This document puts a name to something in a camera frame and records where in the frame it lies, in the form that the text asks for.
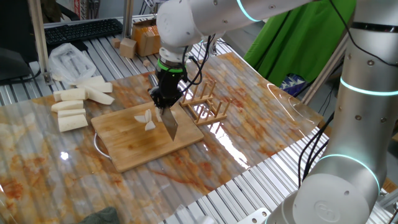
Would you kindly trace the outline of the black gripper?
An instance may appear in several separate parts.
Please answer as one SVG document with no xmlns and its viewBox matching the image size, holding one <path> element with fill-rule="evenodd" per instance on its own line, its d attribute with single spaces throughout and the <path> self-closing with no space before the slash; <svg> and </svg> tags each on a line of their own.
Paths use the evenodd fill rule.
<svg viewBox="0 0 398 224">
<path fill-rule="evenodd" d="M 182 97 L 178 83 L 185 78 L 186 73 L 161 70 L 157 71 L 155 75 L 159 81 L 159 87 L 153 87 L 149 90 L 150 97 L 157 108 L 163 108 L 164 101 L 161 94 L 174 94 L 165 97 L 165 106 L 171 108 Z"/>
</svg>

